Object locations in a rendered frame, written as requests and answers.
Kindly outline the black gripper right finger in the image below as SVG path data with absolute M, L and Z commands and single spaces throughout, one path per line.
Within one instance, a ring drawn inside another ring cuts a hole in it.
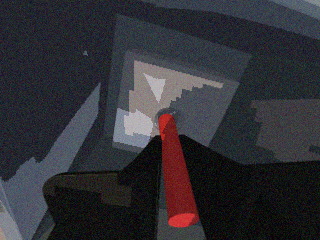
M 261 191 L 320 186 L 320 160 L 244 165 L 178 136 L 207 240 L 241 240 Z

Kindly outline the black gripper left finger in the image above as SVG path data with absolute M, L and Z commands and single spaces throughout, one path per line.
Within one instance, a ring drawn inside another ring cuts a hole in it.
M 157 240 L 162 139 L 155 135 L 122 171 L 76 171 L 52 176 L 42 194 L 54 224 L 63 216 L 136 214 L 141 240 Z

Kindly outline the red peg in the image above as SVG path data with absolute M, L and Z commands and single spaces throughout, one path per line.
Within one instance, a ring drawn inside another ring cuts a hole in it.
M 199 220 L 197 205 L 190 183 L 174 117 L 164 114 L 159 118 L 162 139 L 162 163 L 168 223 L 187 227 Z

